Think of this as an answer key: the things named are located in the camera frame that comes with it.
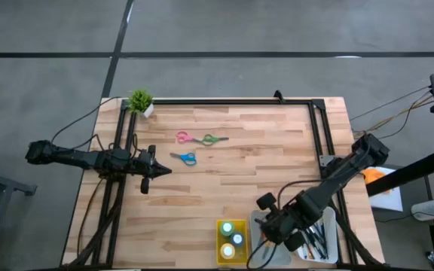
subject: metal bracket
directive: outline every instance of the metal bracket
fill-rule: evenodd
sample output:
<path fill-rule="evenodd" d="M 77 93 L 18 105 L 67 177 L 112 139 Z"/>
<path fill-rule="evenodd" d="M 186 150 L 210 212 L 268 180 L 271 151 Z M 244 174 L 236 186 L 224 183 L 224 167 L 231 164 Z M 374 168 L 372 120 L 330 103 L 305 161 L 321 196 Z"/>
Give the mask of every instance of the metal bracket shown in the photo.
<path fill-rule="evenodd" d="M 325 110 L 326 109 L 326 104 L 324 103 L 323 99 L 312 99 L 312 102 L 314 104 L 314 106 L 316 106 L 317 108 L 321 109 L 321 110 Z"/>
<path fill-rule="evenodd" d="M 333 159 L 335 158 L 335 155 L 320 155 L 319 156 L 319 165 L 320 166 L 327 166 Z"/>
<path fill-rule="evenodd" d="M 286 102 L 286 100 L 284 99 L 283 94 L 280 92 L 280 90 L 276 90 L 276 92 L 274 93 L 274 98 L 278 98 L 280 104 L 283 104 Z"/>

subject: blue scissors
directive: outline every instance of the blue scissors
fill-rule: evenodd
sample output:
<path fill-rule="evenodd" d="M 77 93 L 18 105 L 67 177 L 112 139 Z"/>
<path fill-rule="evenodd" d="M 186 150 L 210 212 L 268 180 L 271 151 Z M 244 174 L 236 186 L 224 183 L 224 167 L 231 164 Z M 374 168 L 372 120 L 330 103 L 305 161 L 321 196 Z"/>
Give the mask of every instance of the blue scissors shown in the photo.
<path fill-rule="evenodd" d="M 185 165 L 187 166 L 193 166 L 197 163 L 195 160 L 195 154 L 194 153 L 188 153 L 188 154 L 174 154 L 170 153 L 171 157 L 180 158 Z"/>

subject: green plant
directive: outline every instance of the green plant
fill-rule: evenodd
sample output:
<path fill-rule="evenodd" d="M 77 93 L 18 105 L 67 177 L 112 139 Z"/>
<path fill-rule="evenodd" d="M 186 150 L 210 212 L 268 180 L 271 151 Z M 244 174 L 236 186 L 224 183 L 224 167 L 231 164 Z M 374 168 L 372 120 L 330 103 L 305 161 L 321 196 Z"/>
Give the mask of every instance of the green plant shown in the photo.
<path fill-rule="evenodd" d="M 143 113 L 150 106 L 153 98 L 146 90 L 134 90 L 132 96 L 128 98 L 130 112 Z"/>

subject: pink scissors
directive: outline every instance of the pink scissors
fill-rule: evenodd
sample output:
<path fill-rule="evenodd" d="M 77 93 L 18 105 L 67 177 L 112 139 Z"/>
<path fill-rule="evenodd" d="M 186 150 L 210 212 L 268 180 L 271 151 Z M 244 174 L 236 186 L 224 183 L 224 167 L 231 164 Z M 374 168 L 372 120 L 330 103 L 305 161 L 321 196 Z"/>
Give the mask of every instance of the pink scissors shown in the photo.
<path fill-rule="evenodd" d="M 188 135 L 185 131 L 180 131 L 177 133 L 177 141 L 179 143 L 185 143 L 185 142 L 199 142 L 202 143 L 202 141 L 198 139 L 194 139 L 192 136 Z"/>

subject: potted plant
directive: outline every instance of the potted plant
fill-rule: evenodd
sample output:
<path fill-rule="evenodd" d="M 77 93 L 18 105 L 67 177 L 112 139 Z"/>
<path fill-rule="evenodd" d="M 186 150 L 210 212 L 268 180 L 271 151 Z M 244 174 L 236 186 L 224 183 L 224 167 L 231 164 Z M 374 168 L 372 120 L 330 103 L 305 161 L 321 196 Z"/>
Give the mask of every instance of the potted plant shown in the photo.
<path fill-rule="evenodd" d="M 139 112 L 149 117 L 154 110 L 153 98 L 146 90 L 134 90 L 132 96 L 128 98 L 130 112 Z"/>

